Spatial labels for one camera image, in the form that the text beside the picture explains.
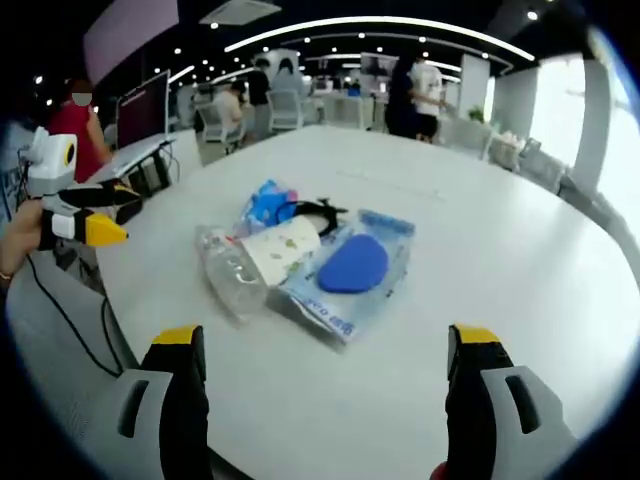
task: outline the white paper cup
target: white paper cup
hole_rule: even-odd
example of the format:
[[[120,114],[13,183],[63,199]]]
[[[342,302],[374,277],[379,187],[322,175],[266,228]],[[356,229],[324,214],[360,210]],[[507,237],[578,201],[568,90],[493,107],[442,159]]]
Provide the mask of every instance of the white paper cup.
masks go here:
[[[240,244],[264,282],[273,287],[286,280],[290,269],[307,253],[320,248],[320,236],[308,218],[299,216],[243,238]]]

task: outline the computer monitor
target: computer monitor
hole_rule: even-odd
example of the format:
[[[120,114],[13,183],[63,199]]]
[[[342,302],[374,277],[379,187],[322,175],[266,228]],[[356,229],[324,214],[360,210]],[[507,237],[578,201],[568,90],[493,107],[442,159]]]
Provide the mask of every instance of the computer monitor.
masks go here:
[[[123,95],[116,109],[118,148],[169,133],[169,71]]]

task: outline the red shirt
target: red shirt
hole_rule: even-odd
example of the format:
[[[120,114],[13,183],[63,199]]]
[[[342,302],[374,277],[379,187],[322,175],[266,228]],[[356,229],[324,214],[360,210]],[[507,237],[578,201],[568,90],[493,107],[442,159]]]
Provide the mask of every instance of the red shirt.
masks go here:
[[[86,182],[102,167],[102,163],[98,159],[98,152],[96,152],[87,130],[92,108],[90,104],[86,107],[80,107],[71,101],[63,105],[53,115],[47,128],[51,135],[66,133],[74,134],[77,137],[78,154],[76,156],[75,180],[78,183]]]

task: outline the woman in red shirt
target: woman in red shirt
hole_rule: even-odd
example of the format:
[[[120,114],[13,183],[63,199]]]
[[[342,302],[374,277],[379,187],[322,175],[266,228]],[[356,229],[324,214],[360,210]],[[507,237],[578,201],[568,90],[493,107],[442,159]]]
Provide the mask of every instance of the woman in red shirt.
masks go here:
[[[86,80],[72,80],[71,88],[60,109],[49,121],[52,135],[74,134],[78,139],[75,180],[86,182],[113,158],[104,141],[100,120],[91,105],[92,88]]]

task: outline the ceiling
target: ceiling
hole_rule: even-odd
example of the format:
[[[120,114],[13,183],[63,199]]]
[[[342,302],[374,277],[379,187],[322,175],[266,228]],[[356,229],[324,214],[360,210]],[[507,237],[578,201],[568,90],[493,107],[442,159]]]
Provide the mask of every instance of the ceiling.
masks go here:
[[[199,81],[204,80],[206,76],[219,75],[223,70],[237,70],[242,63],[248,64],[255,54],[262,52],[263,47],[277,48],[283,43],[287,44],[287,48],[301,52],[301,64],[311,74],[317,72],[318,63],[307,62],[305,58],[329,54],[334,47],[340,53],[375,52],[381,47],[389,55],[399,55],[413,49],[427,51],[431,60],[460,65],[463,50],[437,43],[417,42],[418,36],[425,36],[455,42],[477,52],[487,52],[492,56],[492,74],[500,75],[508,64],[513,64],[514,71],[517,71],[535,66],[535,62],[529,62],[475,38],[407,25],[352,24],[318,27],[272,37],[231,53],[224,53],[224,47],[265,31],[309,20],[352,15],[393,15],[435,20],[491,34],[523,48],[538,60],[568,51],[586,51],[584,29],[566,14],[564,1],[274,0],[273,3],[282,8],[278,13],[245,26],[220,26],[212,30],[198,22],[222,4],[221,0],[178,0],[180,23],[116,67],[97,86],[96,96],[105,102],[108,97],[121,95],[152,76],[155,68],[170,68],[172,72],[178,72],[193,64],[196,66],[193,73],[198,76]],[[42,104],[44,98],[53,95],[56,86],[64,82],[65,78],[84,74],[82,36],[111,0],[58,0],[43,3],[37,11],[30,11],[33,8],[30,9],[28,4],[24,5],[26,2],[14,3],[22,5],[17,24],[23,29],[21,38],[24,39],[17,58],[14,59],[19,63],[17,78],[31,90],[32,103]],[[526,12],[529,8],[540,13],[538,21],[527,19]],[[357,36],[359,32],[368,35],[360,39]],[[393,34],[399,37],[376,34]],[[302,41],[305,36],[323,38],[313,38],[311,43],[306,44]],[[173,53],[176,47],[182,49],[180,55]],[[234,62],[236,57],[239,58],[237,63]],[[203,65],[203,60],[207,60],[208,65]],[[341,63],[344,62],[332,62],[329,68]],[[209,72],[209,66],[214,66],[215,72]],[[45,80],[33,92],[33,78],[37,75],[42,75]],[[189,77],[185,77],[185,81],[192,81],[190,75],[191,73]]]

